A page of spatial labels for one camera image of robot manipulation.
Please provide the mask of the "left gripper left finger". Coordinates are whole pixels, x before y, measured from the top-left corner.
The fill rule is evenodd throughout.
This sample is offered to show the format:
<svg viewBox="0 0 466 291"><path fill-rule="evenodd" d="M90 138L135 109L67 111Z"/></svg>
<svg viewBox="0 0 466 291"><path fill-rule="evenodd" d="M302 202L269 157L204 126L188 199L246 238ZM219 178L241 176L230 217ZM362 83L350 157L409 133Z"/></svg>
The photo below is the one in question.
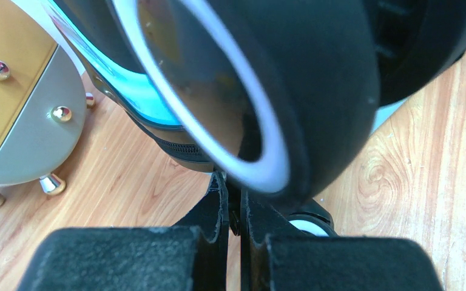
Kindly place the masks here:
<svg viewBox="0 0 466 291"><path fill-rule="evenodd" d="M37 248L19 290L224 290L228 193L221 173L169 227L65 228Z"/></svg>

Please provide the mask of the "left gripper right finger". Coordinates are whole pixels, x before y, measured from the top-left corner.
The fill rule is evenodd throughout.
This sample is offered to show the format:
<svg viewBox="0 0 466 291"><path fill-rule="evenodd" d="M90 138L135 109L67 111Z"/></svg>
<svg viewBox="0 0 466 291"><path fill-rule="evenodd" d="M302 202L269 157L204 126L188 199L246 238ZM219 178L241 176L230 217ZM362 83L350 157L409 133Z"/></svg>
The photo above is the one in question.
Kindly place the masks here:
<svg viewBox="0 0 466 291"><path fill-rule="evenodd" d="M241 194L242 290L441 290L409 239L313 236L270 204Z"/></svg>

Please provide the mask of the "pink and teal kids suitcase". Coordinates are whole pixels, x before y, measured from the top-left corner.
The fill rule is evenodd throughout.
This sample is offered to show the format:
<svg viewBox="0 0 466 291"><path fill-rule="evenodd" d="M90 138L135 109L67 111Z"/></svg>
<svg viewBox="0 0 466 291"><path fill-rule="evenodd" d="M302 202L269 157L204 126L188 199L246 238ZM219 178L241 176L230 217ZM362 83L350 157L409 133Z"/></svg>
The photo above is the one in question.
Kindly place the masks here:
<svg viewBox="0 0 466 291"><path fill-rule="evenodd" d="M413 93L466 51L466 1L43 1L93 83L187 167L215 167L293 229Z"/></svg>

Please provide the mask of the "round pastel drawer cabinet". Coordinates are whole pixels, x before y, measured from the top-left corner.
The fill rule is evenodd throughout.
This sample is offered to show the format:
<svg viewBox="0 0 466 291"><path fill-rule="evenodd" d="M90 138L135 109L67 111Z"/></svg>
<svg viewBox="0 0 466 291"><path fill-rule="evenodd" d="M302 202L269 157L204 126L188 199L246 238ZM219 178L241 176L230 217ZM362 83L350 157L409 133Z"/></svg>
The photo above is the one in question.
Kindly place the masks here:
<svg viewBox="0 0 466 291"><path fill-rule="evenodd" d="M0 206L1 189L34 180L47 195L64 191L55 170L94 103L59 43L14 2L0 1Z"/></svg>

